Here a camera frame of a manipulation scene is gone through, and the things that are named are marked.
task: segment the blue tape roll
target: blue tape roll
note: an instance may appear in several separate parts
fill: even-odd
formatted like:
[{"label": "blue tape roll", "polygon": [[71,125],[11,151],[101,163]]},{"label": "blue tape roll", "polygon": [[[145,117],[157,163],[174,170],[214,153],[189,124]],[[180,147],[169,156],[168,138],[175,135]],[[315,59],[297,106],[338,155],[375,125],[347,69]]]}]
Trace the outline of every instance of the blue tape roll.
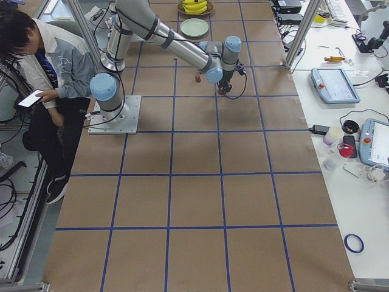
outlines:
[{"label": "blue tape roll", "polygon": [[[350,246],[348,245],[347,241],[348,241],[348,239],[350,237],[355,237],[356,239],[358,239],[358,241],[360,243],[360,249],[358,251],[356,251],[355,249],[350,248]],[[363,243],[363,240],[356,234],[348,234],[348,235],[346,235],[345,239],[344,239],[344,243],[345,243],[346,249],[351,251],[354,254],[360,254],[365,249],[365,244]]]}]

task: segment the orange tool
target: orange tool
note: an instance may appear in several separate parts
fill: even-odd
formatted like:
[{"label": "orange tool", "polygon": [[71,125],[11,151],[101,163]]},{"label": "orange tool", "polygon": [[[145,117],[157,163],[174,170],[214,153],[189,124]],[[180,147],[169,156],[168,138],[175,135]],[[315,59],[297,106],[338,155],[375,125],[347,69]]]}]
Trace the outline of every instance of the orange tool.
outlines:
[{"label": "orange tool", "polygon": [[330,57],[324,57],[324,60],[326,62],[340,62],[340,61],[344,61],[346,58],[345,56],[339,56],[339,57],[333,57],[333,56],[330,56]]}]

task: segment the fruit bowl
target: fruit bowl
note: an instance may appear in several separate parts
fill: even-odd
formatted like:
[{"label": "fruit bowl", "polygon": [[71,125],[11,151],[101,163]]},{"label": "fruit bowl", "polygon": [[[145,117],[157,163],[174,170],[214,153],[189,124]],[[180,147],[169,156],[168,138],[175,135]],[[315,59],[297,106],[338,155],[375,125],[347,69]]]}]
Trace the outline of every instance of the fruit bowl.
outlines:
[{"label": "fruit bowl", "polygon": [[191,13],[185,12],[185,10],[184,10],[184,8],[182,6],[182,3],[184,3],[184,0],[180,0],[178,2],[177,10],[178,10],[179,13],[182,13],[182,14],[185,14],[185,15],[195,15],[195,16],[208,15],[208,14],[210,14],[213,11],[213,4],[212,4],[211,1],[208,1],[208,0],[207,0],[207,9],[206,9],[206,11],[204,11],[201,14],[191,14]]}]

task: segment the blue joint cap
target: blue joint cap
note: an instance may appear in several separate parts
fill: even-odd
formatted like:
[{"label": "blue joint cap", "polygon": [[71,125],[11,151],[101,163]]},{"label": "blue joint cap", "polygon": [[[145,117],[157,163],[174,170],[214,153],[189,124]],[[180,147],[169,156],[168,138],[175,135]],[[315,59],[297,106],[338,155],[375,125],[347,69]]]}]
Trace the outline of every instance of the blue joint cap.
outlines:
[{"label": "blue joint cap", "polygon": [[199,43],[199,47],[203,50],[205,50],[205,47],[207,46],[208,41],[201,41]]},{"label": "blue joint cap", "polygon": [[241,51],[242,41],[237,36],[228,36],[225,39],[224,44],[234,53],[239,53]]},{"label": "blue joint cap", "polygon": [[107,73],[99,73],[93,77],[89,87],[93,96],[101,102],[110,100],[117,90],[115,78]]},{"label": "blue joint cap", "polygon": [[205,77],[209,82],[219,82],[223,78],[223,69],[221,69],[220,67],[214,67],[212,69],[209,69],[207,73],[205,73]]}]

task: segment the black pants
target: black pants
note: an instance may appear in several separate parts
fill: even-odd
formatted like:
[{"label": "black pants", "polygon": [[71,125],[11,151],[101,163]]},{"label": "black pants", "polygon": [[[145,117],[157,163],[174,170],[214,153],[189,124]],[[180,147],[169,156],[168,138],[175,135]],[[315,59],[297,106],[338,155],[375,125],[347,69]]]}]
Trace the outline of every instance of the black pants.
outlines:
[{"label": "black pants", "polygon": [[49,112],[42,103],[37,104],[34,110],[29,134],[54,178],[59,178],[70,175],[90,100],[78,97],[56,101],[58,112],[65,117],[63,145],[57,137],[58,127],[53,124]]}]

